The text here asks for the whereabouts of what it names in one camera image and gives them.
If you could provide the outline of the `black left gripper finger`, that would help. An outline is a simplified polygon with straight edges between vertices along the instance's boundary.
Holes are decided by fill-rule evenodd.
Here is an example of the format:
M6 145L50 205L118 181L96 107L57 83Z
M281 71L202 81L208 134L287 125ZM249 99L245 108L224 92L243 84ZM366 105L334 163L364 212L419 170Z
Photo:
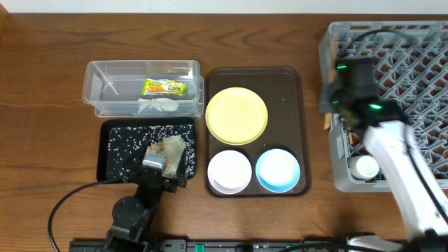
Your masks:
M130 155L124 162L124 170L126 174L135 174L143 167L143 159L146 150L140 150Z
M187 148L184 148L178 163L178 167L176 169L177 175L186 175L186 153Z

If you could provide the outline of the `leftover noodles and rice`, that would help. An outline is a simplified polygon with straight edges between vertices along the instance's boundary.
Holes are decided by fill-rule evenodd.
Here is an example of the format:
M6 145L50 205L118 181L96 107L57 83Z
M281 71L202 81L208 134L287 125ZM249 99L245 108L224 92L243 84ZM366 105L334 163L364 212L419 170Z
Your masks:
M141 147L147 153L166 157L164 177L176 178L176 169L184 148L186 153L186 175L191 179L196 171L195 126L187 125L154 125L114 127L107 137L105 176L114 179L126 174L125 160Z

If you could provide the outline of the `wooden chopstick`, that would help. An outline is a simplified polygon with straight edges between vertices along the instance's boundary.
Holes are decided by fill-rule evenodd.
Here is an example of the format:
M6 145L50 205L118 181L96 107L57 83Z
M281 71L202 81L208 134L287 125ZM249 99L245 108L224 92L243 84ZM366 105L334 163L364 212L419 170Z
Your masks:
M337 59L337 51L338 51L338 35L334 35L330 44L331 49L331 62L330 67L328 69L328 83L332 84L336 78L336 70L335 70L335 61ZM324 118L323 129L329 130L331 125L331 116L332 113L326 113Z
M353 136L352 136L352 130L350 127L347 127L347 135L349 138L349 145L352 146L354 144Z

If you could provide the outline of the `white bowl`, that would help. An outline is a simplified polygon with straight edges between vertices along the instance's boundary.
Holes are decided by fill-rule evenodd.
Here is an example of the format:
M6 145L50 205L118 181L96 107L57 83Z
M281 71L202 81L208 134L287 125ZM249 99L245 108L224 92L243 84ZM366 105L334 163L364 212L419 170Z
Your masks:
M240 193L251 181L249 159L236 150L224 150L212 157L207 167L212 188L225 195Z

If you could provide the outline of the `white tissue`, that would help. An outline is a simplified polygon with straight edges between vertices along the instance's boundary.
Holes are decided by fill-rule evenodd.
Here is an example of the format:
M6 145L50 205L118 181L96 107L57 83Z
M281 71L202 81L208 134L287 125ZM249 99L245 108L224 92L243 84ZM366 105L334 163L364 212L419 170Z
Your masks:
M179 103L169 98L154 98L154 99L142 99L138 100L139 110L141 113L146 109L156 109L159 112L173 112L179 107Z

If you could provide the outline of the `white paper cup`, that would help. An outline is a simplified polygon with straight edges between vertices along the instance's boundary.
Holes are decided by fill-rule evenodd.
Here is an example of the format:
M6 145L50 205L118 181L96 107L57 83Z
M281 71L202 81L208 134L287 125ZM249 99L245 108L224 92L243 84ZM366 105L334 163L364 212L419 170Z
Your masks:
M379 173L379 165L370 155L350 157L347 163L351 174L357 179L368 181Z

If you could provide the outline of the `green snack wrapper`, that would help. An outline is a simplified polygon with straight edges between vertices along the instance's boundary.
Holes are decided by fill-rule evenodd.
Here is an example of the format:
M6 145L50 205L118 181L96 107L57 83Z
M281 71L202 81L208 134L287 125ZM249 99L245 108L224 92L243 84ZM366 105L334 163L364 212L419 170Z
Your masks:
M185 95L188 90L186 83L175 80L147 78L144 81L141 95Z

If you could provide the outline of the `blue bowl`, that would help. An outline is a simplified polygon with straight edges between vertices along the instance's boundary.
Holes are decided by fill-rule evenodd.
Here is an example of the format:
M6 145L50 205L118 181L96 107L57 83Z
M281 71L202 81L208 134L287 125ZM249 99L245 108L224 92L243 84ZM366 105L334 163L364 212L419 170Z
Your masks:
M255 175L260 185L273 193L286 193L298 183L300 164L287 150L274 148L265 151L255 164Z

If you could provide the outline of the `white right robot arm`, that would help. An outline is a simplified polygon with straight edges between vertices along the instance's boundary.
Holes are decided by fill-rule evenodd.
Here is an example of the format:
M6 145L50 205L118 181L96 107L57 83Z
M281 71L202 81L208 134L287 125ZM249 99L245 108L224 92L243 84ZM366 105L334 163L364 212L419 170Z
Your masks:
M447 250L447 196L414 139L408 117L394 101L380 100L374 85L321 88L326 112L337 113L379 164L407 235L401 251Z

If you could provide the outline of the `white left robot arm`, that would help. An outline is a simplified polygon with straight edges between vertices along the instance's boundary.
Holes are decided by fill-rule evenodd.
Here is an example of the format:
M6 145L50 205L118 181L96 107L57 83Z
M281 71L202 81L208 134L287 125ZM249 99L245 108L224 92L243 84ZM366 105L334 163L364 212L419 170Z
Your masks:
M143 147L129 156L124 163L126 182L138 185L133 196L119 199L113 206L113 224L106 234L103 248L105 252L151 252L159 251L156 239L149 236L162 193L175 193L178 187L187 186L186 153L176 167L175 178L165 178L162 174L166 158L147 153Z

